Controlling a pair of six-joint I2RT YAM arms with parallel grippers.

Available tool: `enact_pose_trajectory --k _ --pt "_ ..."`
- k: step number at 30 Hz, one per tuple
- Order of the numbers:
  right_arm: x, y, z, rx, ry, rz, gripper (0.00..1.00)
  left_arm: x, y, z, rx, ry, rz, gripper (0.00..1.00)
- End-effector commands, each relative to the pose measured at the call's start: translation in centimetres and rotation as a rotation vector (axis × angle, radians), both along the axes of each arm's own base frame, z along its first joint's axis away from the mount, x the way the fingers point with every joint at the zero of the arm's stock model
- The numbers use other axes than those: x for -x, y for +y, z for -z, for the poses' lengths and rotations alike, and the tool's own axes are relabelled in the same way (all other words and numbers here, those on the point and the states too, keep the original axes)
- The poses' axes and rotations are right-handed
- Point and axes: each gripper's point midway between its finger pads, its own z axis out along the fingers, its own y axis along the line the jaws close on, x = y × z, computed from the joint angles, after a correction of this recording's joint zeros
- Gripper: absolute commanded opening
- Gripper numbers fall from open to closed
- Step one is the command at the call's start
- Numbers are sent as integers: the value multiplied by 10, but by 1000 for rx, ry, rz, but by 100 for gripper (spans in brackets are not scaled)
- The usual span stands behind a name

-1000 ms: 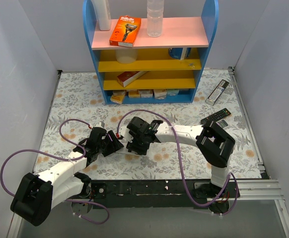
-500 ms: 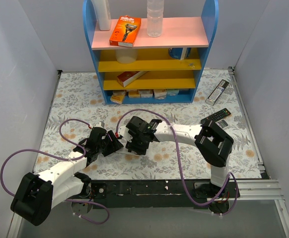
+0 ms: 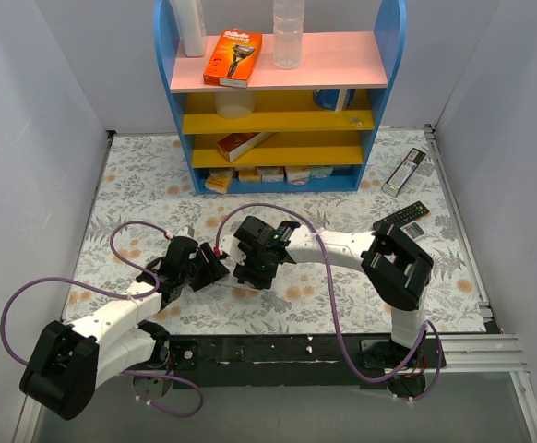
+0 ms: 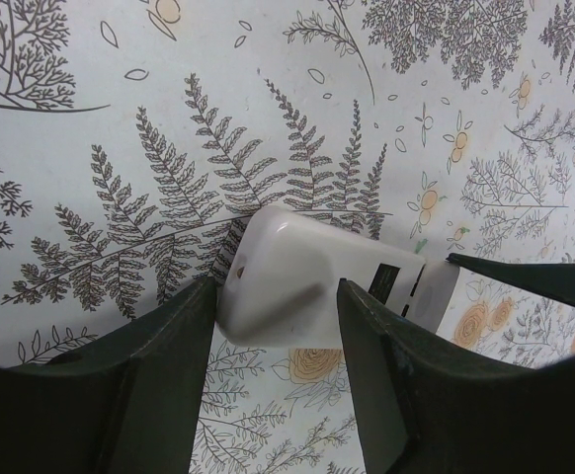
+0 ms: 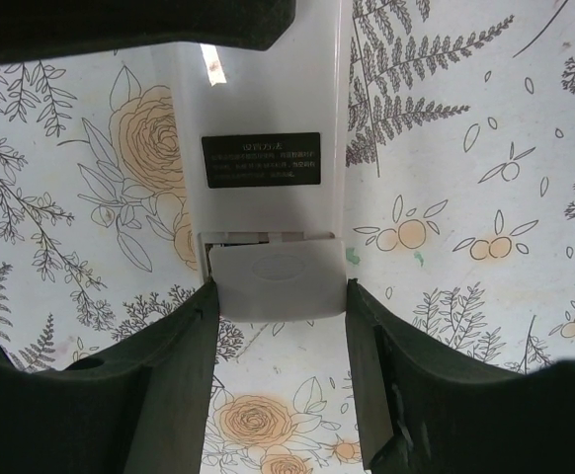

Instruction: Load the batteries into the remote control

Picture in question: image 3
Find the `white remote control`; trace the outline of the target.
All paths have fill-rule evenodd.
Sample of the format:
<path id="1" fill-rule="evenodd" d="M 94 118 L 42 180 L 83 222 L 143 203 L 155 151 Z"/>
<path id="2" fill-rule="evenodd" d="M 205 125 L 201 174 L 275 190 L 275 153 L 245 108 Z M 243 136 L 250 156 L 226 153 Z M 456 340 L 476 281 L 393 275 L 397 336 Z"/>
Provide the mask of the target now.
<path id="1" fill-rule="evenodd" d="M 260 290 L 254 288 L 250 283 L 244 282 L 240 283 L 238 280 L 234 279 L 232 276 L 228 276 L 224 279 L 221 279 L 217 282 L 217 285 L 228 287 L 231 289 L 242 290 L 248 293 L 259 293 Z"/>

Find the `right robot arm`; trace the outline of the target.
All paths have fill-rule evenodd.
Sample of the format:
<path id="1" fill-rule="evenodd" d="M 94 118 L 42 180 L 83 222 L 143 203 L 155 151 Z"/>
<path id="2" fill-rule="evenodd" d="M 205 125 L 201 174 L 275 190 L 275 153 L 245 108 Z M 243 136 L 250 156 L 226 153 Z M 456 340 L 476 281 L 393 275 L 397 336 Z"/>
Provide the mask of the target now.
<path id="1" fill-rule="evenodd" d="M 392 359 L 408 367 L 424 356 L 418 335 L 434 261 L 401 228 L 383 223 L 365 233 L 319 233 L 297 221 L 273 228 L 248 216 L 233 234 L 222 237 L 220 250 L 235 260 L 233 276 L 256 289 L 269 289 L 285 263 L 330 263 L 363 272 L 391 307 Z"/>

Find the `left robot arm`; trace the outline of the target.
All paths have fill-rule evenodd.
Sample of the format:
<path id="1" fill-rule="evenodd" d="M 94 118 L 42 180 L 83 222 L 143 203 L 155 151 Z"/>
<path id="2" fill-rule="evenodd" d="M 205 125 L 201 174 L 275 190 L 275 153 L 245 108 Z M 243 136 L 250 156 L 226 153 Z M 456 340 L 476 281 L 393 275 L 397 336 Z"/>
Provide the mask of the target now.
<path id="1" fill-rule="evenodd" d="M 192 365 L 197 346 L 173 343 L 150 321 L 185 287 L 196 292 L 223 279 L 228 269 L 211 246 L 187 236 L 170 241 L 120 298 L 69 324 L 48 324 L 34 347 L 20 390 L 65 420 L 77 417 L 109 379 L 139 370 L 145 377 L 171 377 Z"/>

